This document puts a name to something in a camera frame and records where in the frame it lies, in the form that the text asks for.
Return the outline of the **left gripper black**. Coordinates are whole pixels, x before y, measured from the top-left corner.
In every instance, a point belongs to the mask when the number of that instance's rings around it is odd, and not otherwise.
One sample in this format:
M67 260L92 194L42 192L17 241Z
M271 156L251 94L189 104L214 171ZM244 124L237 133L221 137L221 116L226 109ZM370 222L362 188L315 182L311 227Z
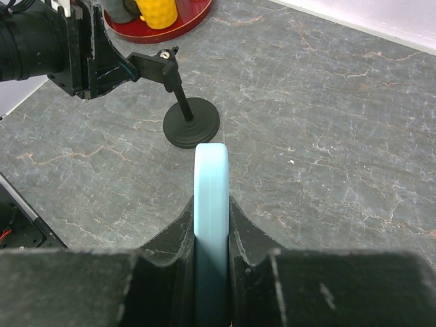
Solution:
M95 99L139 79L138 69L106 39L98 2L59 1L55 22L60 24L64 66L48 78L68 95Z

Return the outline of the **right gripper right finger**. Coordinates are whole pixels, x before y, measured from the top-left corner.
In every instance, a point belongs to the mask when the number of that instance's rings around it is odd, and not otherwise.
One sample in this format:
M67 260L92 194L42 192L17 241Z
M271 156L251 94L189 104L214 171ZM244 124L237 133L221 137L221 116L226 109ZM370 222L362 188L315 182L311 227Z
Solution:
M234 326L435 325L435 271L419 255L288 249L229 204Z

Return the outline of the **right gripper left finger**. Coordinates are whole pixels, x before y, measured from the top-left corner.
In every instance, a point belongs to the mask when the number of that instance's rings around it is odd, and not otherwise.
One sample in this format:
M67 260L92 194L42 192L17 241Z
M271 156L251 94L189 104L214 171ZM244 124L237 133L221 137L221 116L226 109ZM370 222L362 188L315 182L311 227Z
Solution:
M193 202L137 249L1 241L2 326L193 326Z

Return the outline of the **phone with light blue case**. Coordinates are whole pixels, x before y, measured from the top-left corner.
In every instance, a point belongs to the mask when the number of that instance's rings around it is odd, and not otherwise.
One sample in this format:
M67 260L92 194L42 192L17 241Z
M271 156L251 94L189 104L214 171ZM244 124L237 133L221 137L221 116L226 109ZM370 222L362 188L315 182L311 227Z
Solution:
M228 325L229 165L222 143L199 144L193 182L194 325Z

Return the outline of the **black phone stand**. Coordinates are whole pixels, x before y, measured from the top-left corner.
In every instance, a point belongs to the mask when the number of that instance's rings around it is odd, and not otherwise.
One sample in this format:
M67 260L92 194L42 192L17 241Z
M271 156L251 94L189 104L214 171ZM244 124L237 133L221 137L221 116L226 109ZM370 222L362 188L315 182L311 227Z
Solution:
M186 97L177 52L177 47L160 50L153 56L133 52L127 59L141 78L162 84L167 92L175 95L176 103L163 118L163 132L172 145L193 149L215 137L220 117L217 108L207 99Z

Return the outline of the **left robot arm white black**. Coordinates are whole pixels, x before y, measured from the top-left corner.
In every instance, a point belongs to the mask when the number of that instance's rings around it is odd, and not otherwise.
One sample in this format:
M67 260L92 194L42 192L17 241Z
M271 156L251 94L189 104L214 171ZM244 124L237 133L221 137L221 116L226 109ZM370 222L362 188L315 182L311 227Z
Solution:
M47 76L68 95L95 99L139 79L113 45L97 1L1 5L1 81Z

